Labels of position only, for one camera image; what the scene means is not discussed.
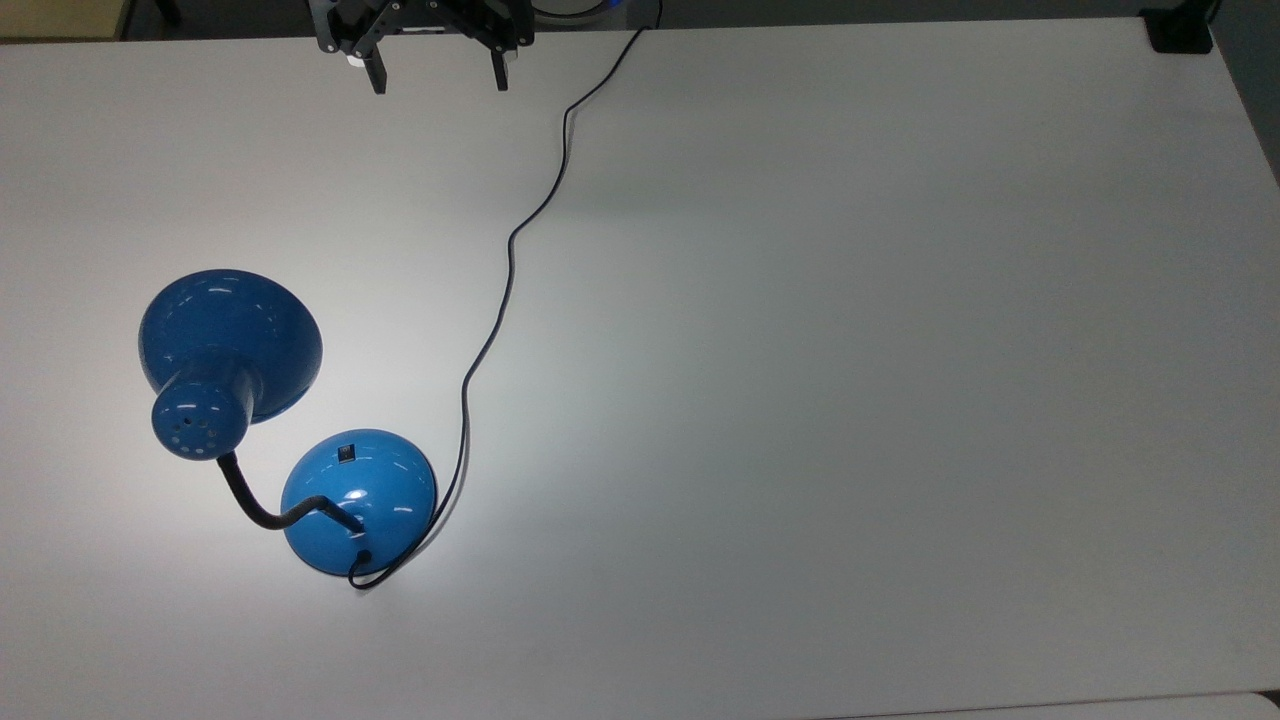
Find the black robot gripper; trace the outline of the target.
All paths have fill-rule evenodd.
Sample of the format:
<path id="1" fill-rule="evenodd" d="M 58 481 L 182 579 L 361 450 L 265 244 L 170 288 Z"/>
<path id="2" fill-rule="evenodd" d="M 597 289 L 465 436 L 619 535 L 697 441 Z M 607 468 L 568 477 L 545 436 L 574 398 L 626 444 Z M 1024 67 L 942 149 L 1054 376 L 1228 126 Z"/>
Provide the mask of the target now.
<path id="1" fill-rule="evenodd" d="M 362 55 L 372 91 L 387 94 L 387 68 L 378 44 L 392 35 L 456 32 L 490 49 L 495 87 L 509 90 L 512 50 L 534 42 L 530 1 L 320 1 L 317 46 L 324 53 Z"/>

